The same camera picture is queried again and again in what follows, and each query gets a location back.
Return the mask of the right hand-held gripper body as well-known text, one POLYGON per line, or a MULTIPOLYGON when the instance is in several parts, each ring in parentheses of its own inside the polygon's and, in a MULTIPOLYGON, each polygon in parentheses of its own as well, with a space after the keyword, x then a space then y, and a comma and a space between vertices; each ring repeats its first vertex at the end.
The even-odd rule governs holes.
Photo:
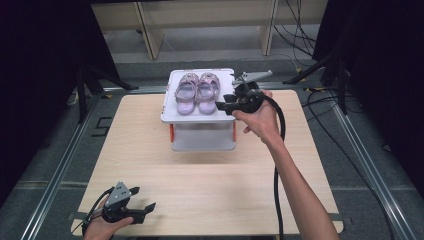
POLYGON ((232 85, 235 86, 233 94, 236 96, 236 101, 230 103, 233 106, 233 111, 256 112, 263 102, 257 81, 271 75, 272 71, 268 70, 265 72, 243 72, 237 77, 232 82, 232 85))

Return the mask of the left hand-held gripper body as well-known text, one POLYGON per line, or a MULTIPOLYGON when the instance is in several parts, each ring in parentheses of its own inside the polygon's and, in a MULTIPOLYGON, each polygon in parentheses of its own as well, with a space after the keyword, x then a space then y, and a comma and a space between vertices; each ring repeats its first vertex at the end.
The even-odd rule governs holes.
POLYGON ((102 217, 109 223, 115 223, 126 217, 133 218, 133 224, 142 224, 145 216, 140 215, 140 210, 131 210, 127 207, 131 195, 130 188, 123 182, 118 182, 109 194, 102 210, 102 217))

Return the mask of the purple child's sandal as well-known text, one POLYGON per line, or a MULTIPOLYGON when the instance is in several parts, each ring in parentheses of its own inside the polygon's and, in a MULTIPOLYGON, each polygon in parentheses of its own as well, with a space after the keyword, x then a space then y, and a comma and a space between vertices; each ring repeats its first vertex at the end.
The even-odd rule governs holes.
POLYGON ((216 110, 215 101, 219 93, 219 78, 211 72, 203 73, 196 85, 196 102, 202 114, 212 114, 216 110))
POLYGON ((193 112, 198 81, 199 78, 195 73, 187 73, 180 79, 174 94, 179 114, 189 115, 193 112))

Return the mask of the white two-tier shoe rack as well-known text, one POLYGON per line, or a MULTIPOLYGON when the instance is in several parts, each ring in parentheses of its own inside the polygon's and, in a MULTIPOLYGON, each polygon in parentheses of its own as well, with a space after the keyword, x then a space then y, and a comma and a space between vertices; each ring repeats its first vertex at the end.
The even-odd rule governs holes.
POLYGON ((236 146, 236 123, 231 115, 217 108, 212 114, 202 114, 196 99, 192 113, 181 115, 177 112, 174 94, 180 79, 187 73, 195 73, 200 80, 205 72, 215 74, 220 80, 220 93, 216 101, 224 101, 225 94, 233 93, 234 71, 232 69, 172 71, 164 98, 161 121, 170 126, 171 148, 174 151, 229 151, 236 146))

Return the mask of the person's right hand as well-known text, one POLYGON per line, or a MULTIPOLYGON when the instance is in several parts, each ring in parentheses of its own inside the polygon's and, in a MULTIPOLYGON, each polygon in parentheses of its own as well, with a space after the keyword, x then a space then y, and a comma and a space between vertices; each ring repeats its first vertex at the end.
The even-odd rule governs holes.
POLYGON ((246 124, 243 130, 244 134, 252 132, 267 147, 283 144, 278 128, 276 110, 267 100, 264 100, 261 107, 254 113, 234 110, 232 115, 246 124))

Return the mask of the person's left hand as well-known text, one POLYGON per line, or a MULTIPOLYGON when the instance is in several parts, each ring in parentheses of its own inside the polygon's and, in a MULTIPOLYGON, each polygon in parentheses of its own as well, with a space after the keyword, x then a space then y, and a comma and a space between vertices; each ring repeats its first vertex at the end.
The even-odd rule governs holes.
POLYGON ((90 223, 83 235, 83 240, 110 240, 120 229, 129 226, 133 222, 132 217, 126 217, 115 223, 109 223, 102 217, 103 206, 106 198, 103 198, 99 206, 90 217, 90 223))

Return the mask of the beige wooden bench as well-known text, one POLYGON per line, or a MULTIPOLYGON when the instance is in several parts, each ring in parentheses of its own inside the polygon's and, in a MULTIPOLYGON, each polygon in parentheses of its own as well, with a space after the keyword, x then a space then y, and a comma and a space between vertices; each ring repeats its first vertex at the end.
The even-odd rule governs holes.
POLYGON ((271 49, 272 29, 294 25, 300 10, 302 24, 319 24, 328 0, 126 0, 93 3, 102 31, 140 30, 148 56, 158 57, 166 29, 255 26, 263 55, 271 49))

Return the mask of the black metal stand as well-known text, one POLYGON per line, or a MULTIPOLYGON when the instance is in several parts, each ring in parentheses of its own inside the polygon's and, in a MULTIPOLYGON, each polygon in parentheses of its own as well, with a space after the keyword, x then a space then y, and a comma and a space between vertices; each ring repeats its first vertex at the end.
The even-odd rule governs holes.
POLYGON ((347 114, 345 90, 347 74, 346 65, 340 50, 331 51, 323 59, 308 67, 297 76, 290 80, 283 81, 283 84, 297 84, 320 68, 324 68, 324 72, 320 79, 321 84, 325 87, 329 87, 336 83, 339 108, 343 114, 347 114))
POLYGON ((86 90, 89 90, 93 95, 102 94, 104 89, 100 84, 101 79, 105 79, 123 88, 124 90, 138 90, 138 87, 123 82, 119 76, 115 77, 107 74, 105 71, 102 71, 92 65, 81 65, 78 69, 76 77, 80 123, 82 123, 83 120, 88 116, 86 90))

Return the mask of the black curtain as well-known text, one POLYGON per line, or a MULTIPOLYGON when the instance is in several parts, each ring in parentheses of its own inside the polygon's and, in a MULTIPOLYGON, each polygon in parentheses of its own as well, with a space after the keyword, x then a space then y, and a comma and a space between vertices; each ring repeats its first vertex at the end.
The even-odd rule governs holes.
POLYGON ((94 0, 0 0, 0 207, 57 122, 81 65, 119 76, 94 0))
POLYGON ((328 0, 313 58, 329 54, 349 28, 351 85, 424 196, 424 0, 328 0))

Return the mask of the aluminium floor rail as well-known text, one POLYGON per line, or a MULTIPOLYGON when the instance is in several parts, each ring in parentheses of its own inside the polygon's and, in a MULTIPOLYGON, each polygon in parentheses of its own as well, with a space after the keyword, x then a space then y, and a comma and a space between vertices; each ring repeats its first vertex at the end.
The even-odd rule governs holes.
POLYGON ((101 96, 95 95, 92 97, 86 115, 78 122, 71 140, 69 141, 51 179, 48 181, 43 195, 37 204, 37 207, 31 214, 29 222, 26 225, 25 231, 20 237, 20 240, 35 240, 38 232, 43 225, 45 218, 53 204, 57 195, 59 186, 71 164, 73 156, 75 155, 78 144, 80 143, 83 134, 87 128, 90 117, 99 102, 101 96))
POLYGON ((374 164, 373 159, 360 139, 350 118, 347 113, 343 112, 341 109, 343 106, 341 100, 334 90, 329 90, 328 95, 337 99, 335 114, 364 169, 365 175, 367 176, 377 199, 380 201, 386 216, 394 227, 394 230, 401 240, 418 240, 412 225, 407 221, 401 206, 374 164))

